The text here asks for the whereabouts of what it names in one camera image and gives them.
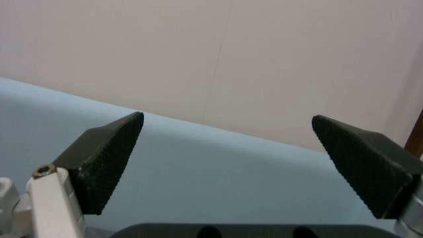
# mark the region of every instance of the white wall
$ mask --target white wall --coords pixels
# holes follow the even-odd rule
[[[0,76],[321,149],[324,114],[404,144],[421,0],[0,0]]]

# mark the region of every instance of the screw head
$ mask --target screw head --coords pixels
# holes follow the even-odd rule
[[[32,173],[32,177],[34,179],[39,179],[49,174],[55,173],[56,171],[56,166],[53,164],[42,165],[35,169],[35,171]]]

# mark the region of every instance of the white backdrop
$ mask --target white backdrop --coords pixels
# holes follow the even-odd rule
[[[324,114],[404,144],[421,0],[0,0],[0,76],[321,149]]]

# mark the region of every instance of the hole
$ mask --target hole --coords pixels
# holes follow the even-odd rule
[[[41,173],[47,172],[49,169],[50,168],[48,166],[42,166],[41,168],[37,170],[37,172],[41,174]]]
[[[296,227],[292,233],[294,238],[318,238],[318,236],[308,227]]]
[[[197,233],[197,238],[222,238],[222,234],[216,227],[203,227]]]

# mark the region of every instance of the light blue table surface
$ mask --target light blue table surface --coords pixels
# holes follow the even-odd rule
[[[33,169],[53,161],[84,130],[133,111],[0,78],[0,176],[23,192]],[[116,190],[101,216],[86,216],[89,226],[313,223],[392,230],[393,221],[373,218],[324,153],[145,116]]]

